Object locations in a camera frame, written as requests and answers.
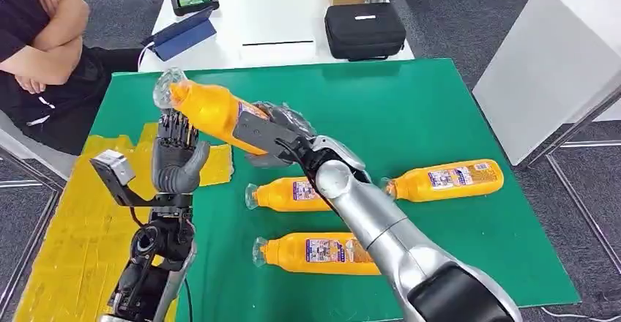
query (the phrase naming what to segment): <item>bottle cap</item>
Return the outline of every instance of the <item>bottle cap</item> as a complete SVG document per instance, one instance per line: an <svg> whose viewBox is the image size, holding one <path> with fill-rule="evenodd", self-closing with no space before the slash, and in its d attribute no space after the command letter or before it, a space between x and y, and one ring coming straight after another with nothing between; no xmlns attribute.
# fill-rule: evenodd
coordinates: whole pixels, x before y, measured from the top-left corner
<svg viewBox="0 0 621 322"><path fill-rule="evenodd" d="M382 178L379 180L379 187L389 195L393 200L397 198L397 186L395 181L390 178Z"/></svg>
<svg viewBox="0 0 621 322"><path fill-rule="evenodd" d="M167 69L153 88L153 103L159 108L174 108L187 94L187 77L177 67Z"/></svg>
<svg viewBox="0 0 621 322"><path fill-rule="evenodd" d="M256 209L259 206L259 202L257 199L256 191L259 189L256 185L250 183L246 187L246 207L250 210Z"/></svg>
<svg viewBox="0 0 621 322"><path fill-rule="evenodd" d="M253 245L253 262L254 266L261 267L266 263L265 249L267 248L267 240L258 237Z"/></svg>

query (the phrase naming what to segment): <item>yellow mat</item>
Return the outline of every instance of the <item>yellow mat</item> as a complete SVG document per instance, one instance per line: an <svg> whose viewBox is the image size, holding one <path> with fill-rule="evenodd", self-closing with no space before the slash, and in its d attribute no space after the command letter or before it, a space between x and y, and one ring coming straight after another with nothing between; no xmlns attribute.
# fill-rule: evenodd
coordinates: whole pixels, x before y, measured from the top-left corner
<svg viewBox="0 0 621 322"><path fill-rule="evenodd" d="M106 149L123 153L136 178L132 190L143 198L155 194L151 184L152 142L157 124L145 124L134 147L126 135L89 136L45 235L39 255L15 313L15 321L96 321L109 311L108 299L129 255L138 229L129 209L117 205L89 160ZM201 171L201 186L230 181L231 147L212 146ZM148 209L136 209L142 222ZM173 321L176 302L168 311Z"/></svg>

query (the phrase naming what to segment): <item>green table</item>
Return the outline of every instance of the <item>green table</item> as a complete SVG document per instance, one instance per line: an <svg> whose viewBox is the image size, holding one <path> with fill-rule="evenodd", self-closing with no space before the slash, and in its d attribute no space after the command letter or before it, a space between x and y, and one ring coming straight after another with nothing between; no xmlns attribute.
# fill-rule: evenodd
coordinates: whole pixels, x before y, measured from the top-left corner
<svg viewBox="0 0 621 322"><path fill-rule="evenodd" d="M416 167L491 158L505 173L494 194L399 206L432 240L495 278L520 306L572 303L576 290L516 183L501 149L449 59L318 64L188 72L227 86L248 101L287 102L321 133L365 160L377 182ZM152 87L159 74L117 75L92 134L129 135L156 121ZM246 209L248 182L299 176L297 166L264 170L234 151L227 184L196 191L198 257L188 280L194 321L373 321L401 317L383 277L292 274L256 268L257 236L346 231L331 212ZM178 321L187 321L185 294Z"/></svg>

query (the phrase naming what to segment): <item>black carrying case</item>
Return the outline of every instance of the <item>black carrying case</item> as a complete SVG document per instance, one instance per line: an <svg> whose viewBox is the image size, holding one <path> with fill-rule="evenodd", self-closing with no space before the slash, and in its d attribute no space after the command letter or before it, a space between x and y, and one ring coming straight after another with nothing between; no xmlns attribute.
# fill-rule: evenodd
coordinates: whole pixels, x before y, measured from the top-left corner
<svg viewBox="0 0 621 322"><path fill-rule="evenodd" d="M335 59L386 59L399 52L406 39L406 29L389 3L331 6L325 23Z"/></svg>

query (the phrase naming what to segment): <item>robotic arm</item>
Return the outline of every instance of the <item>robotic arm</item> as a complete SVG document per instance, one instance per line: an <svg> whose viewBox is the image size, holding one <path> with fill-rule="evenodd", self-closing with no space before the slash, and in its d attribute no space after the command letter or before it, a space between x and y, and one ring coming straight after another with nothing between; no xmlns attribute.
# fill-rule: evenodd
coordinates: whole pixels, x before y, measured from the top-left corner
<svg viewBox="0 0 621 322"><path fill-rule="evenodd" d="M108 302L112 313L101 316L100 322L164 321L196 256L191 192L198 187L208 155L209 145L198 142L198 130L187 118L164 111L153 146L152 182L159 192L153 199L144 200L128 187L135 175L122 154L107 150L91 159L113 198L130 207L139 227ZM151 208L148 223L135 216L133 208L139 206ZM157 256L163 261L156 265Z"/></svg>
<svg viewBox="0 0 621 322"><path fill-rule="evenodd" d="M522 321L508 294L487 274L425 236L371 183L364 162L352 151L330 137L308 132L308 123L286 106L259 107L270 121L242 112L233 136L267 151L268 159L300 165L388 279L405 321Z"/></svg>

